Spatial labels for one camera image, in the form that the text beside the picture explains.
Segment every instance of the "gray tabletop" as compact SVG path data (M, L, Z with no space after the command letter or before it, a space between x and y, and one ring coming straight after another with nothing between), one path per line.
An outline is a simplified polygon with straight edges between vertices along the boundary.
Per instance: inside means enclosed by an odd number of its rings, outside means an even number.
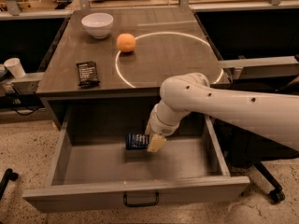
M189 8L155 7L100 10L113 16L113 30L105 39L89 36L75 11L39 84L39 96L97 95L101 92L157 89L168 77L200 72L211 84L227 83L218 60ZM121 53L117 37L136 38L135 51ZM83 90L76 63L96 62L101 83Z

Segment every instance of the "floor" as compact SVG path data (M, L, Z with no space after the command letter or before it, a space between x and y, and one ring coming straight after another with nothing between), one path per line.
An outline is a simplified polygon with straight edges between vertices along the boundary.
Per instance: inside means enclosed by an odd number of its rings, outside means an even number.
M43 187L58 137L45 110L30 116L0 112L0 176L7 168L19 174L8 182L0 202L3 224L298 223L299 159L265 163L284 188L286 200L280 204L271 203L267 193L272 186L251 167L232 169L232 175L247 175L251 181L233 202L42 214L21 196L25 189Z

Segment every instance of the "orange fruit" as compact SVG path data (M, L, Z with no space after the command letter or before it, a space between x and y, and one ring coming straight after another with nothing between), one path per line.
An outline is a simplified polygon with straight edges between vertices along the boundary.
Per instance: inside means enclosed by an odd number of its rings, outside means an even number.
M132 52L136 46L135 37L131 34L120 34L116 41L117 48L122 52Z

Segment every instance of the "drawer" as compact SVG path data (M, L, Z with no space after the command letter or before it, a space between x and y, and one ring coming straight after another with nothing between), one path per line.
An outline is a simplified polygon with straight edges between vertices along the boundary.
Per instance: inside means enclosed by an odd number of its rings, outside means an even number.
M230 201L249 184L230 176L211 119L191 113L157 153L126 150L158 97L69 104L43 189L23 198L41 212Z

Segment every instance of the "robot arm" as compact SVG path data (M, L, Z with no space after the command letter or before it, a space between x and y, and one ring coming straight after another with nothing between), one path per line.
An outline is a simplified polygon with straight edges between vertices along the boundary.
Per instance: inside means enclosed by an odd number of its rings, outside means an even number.
M151 111L148 151L157 151L166 136L191 112L207 114L299 150L299 96L216 90L199 73L170 77L160 88L161 102Z

